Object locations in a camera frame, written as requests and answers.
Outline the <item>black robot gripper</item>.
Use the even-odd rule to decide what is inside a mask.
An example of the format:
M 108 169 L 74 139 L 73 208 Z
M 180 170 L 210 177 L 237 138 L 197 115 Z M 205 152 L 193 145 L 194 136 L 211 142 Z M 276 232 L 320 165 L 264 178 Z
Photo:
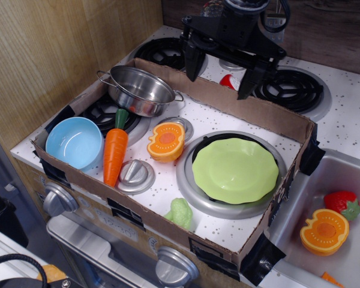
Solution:
M 281 60 L 286 51 L 260 30 L 269 1 L 223 1 L 220 17 L 184 16 L 181 36 L 187 77 L 194 82 L 205 56 L 229 61 L 244 68 L 254 65 L 254 57 Z M 269 67 L 247 69 L 238 89 L 238 100 L 247 99 L 273 74 Z

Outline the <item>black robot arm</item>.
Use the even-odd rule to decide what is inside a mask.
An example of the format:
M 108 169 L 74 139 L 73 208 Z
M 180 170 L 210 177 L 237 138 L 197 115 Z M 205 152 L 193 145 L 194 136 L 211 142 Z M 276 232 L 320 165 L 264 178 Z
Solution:
M 259 28 L 265 22 L 268 1 L 223 1 L 218 17 L 185 16 L 180 37 L 187 77 L 193 82 L 206 55 L 245 69 L 238 89 L 244 100 L 276 73 L 286 51 Z

